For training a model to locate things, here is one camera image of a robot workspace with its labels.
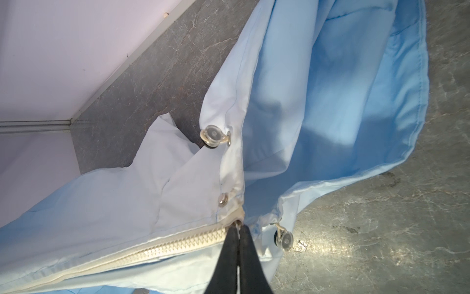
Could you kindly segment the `light blue jacket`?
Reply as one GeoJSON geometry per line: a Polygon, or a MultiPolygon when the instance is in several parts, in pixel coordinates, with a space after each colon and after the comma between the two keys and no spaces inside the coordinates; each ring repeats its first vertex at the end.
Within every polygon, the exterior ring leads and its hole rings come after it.
{"type": "Polygon", "coordinates": [[[428,92],[423,1],[260,1],[204,97],[204,147],[160,115],[128,167],[3,226],[1,292],[201,294],[232,225],[269,283],[300,211],[409,158],[428,92]]]}

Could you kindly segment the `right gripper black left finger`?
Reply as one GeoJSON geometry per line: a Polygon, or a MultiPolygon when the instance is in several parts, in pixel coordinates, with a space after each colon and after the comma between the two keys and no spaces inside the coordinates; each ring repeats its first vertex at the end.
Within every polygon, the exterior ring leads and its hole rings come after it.
{"type": "Polygon", "coordinates": [[[213,276],[205,294],[236,294],[239,233],[235,225],[229,227],[213,276]]]}

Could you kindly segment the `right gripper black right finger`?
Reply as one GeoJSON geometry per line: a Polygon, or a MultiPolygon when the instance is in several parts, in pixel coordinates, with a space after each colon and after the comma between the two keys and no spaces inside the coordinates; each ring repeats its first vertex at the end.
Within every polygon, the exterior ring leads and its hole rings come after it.
{"type": "Polygon", "coordinates": [[[264,275],[252,235],[246,225],[239,229],[239,280],[241,294],[273,294],[264,275]]]}

